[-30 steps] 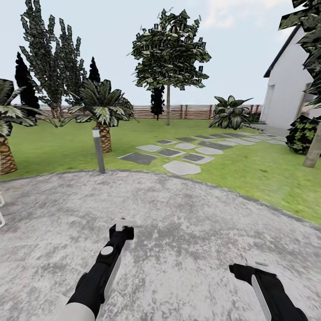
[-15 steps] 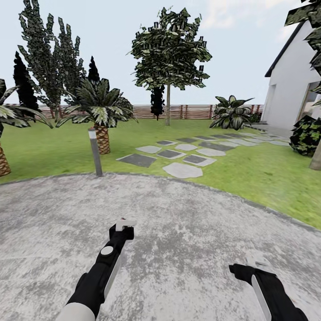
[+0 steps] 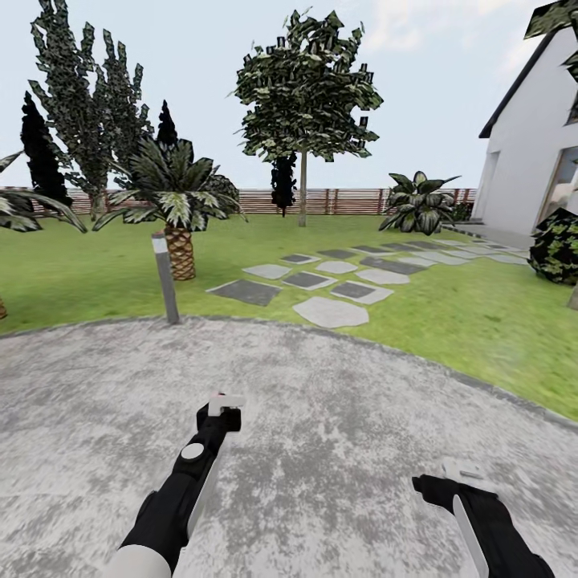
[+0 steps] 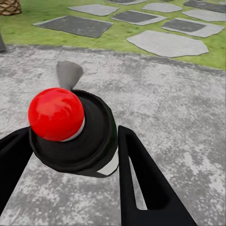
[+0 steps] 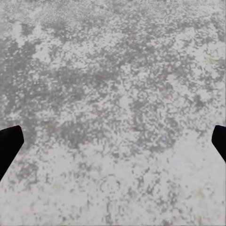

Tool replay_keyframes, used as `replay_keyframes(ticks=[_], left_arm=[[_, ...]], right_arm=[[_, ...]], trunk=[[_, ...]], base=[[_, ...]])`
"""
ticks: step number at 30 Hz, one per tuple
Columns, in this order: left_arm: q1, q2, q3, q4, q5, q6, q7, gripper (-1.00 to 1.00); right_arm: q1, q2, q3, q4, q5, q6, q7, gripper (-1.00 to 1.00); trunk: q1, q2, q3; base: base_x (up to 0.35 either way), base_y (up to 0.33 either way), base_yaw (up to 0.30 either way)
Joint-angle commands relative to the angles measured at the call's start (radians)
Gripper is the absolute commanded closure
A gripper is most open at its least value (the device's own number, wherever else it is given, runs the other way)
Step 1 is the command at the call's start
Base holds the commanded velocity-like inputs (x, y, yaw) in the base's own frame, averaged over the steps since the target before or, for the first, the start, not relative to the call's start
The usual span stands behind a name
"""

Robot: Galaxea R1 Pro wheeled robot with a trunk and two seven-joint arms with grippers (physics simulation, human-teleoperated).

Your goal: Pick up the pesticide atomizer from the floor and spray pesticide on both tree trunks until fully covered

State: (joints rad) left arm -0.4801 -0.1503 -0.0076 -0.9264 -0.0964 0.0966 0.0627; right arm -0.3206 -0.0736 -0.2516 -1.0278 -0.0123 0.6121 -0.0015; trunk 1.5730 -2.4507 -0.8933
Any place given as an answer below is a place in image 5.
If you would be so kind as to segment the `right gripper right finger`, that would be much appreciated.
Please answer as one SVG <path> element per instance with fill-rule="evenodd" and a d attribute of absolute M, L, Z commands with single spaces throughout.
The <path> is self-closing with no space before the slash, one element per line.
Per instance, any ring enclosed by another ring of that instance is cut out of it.
<path fill-rule="evenodd" d="M 211 141 L 226 162 L 226 127 L 215 126 Z"/>

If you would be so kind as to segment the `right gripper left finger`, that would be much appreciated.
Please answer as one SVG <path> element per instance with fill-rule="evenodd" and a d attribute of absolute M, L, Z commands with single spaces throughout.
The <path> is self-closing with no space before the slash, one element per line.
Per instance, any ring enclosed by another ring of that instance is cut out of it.
<path fill-rule="evenodd" d="M 0 181 L 24 143 L 19 125 L 0 130 Z"/>

